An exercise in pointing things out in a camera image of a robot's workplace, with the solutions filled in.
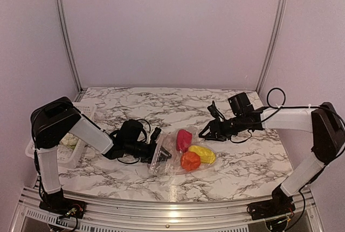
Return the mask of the clear zip top bag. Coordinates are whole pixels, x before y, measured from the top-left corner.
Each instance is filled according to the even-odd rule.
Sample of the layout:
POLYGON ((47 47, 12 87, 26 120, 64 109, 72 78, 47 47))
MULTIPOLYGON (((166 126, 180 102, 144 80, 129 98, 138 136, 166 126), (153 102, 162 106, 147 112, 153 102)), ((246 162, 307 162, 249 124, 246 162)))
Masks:
POLYGON ((149 173, 156 176, 174 176, 174 175, 180 175, 180 174, 193 173, 196 171, 202 171, 202 170, 206 170, 212 167, 217 161, 217 153, 208 146, 208 144, 206 143, 204 139, 198 137, 198 133, 199 133, 199 129, 196 126, 179 128, 169 133, 162 132, 156 141, 157 147, 156 147, 156 151, 154 153, 152 162, 149 164, 149 173), (181 167, 181 163, 180 163, 181 156, 184 152, 179 152, 176 150, 176 137, 177 137, 177 132, 180 129, 185 129, 189 131, 190 133, 192 133, 191 145, 202 146, 202 147, 206 147, 212 150, 216 155, 215 162, 213 164, 201 163, 198 169, 193 170, 191 172, 187 172, 186 170, 184 170, 181 167), (165 161, 165 162, 158 161, 158 154, 160 152, 161 146, 163 146, 172 154, 171 159, 169 159, 168 161, 165 161))

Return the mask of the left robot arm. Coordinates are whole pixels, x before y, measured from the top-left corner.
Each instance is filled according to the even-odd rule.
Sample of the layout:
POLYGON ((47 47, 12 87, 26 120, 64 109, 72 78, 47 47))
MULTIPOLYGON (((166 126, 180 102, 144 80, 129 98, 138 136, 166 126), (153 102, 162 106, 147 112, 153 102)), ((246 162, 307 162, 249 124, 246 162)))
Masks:
POLYGON ((126 120, 120 129, 111 133, 102 130, 77 109, 67 97, 61 97, 36 110, 30 116, 34 160, 40 176, 42 201, 56 213, 68 209, 59 180, 57 147, 67 134, 76 136, 109 160, 125 154, 142 163, 166 162, 172 154, 158 145, 160 128, 148 135, 143 120, 126 120))

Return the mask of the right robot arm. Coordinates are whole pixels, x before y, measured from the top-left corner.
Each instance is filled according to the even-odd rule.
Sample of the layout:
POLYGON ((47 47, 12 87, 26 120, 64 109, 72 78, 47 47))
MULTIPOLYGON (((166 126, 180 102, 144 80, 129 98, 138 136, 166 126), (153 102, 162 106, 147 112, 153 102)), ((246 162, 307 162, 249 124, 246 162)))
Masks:
POLYGON ((330 102, 308 106, 273 106, 254 108, 245 92, 228 99, 233 117, 226 118, 215 103, 208 106, 213 116, 199 133, 204 140, 226 141, 242 131, 276 131, 308 133, 312 137, 310 153, 272 192, 267 210, 278 215, 292 196, 312 183, 323 170, 344 153, 344 120, 330 102))

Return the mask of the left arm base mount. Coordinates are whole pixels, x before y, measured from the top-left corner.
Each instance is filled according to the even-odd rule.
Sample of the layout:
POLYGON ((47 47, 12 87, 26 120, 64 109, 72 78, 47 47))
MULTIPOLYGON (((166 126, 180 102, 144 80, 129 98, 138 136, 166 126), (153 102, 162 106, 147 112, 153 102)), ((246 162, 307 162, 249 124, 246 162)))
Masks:
POLYGON ((76 217, 77 219, 82 219, 86 208, 86 202, 63 198, 62 200, 53 200, 50 203, 41 201, 39 208, 50 213, 58 214, 60 218, 76 217))

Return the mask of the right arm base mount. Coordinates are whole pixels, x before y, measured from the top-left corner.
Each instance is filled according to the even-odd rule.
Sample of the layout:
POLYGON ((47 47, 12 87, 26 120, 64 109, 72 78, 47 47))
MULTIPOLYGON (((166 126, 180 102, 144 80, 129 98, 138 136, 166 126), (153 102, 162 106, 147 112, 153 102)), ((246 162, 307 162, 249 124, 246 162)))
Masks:
POLYGON ((271 217, 287 214, 296 210, 294 202, 288 200, 286 203, 274 203, 273 200, 252 202, 247 206, 247 213, 252 220, 268 219, 271 217))

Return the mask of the white fake cauliflower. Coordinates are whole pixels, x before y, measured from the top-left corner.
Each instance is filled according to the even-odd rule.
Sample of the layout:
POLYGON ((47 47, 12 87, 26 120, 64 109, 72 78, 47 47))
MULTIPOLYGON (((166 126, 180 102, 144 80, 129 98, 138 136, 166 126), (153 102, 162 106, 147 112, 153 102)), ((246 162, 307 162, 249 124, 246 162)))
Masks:
POLYGON ((61 145, 64 145, 68 148, 75 149, 79 138, 73 134, 67 133, 60 141, 61 145))

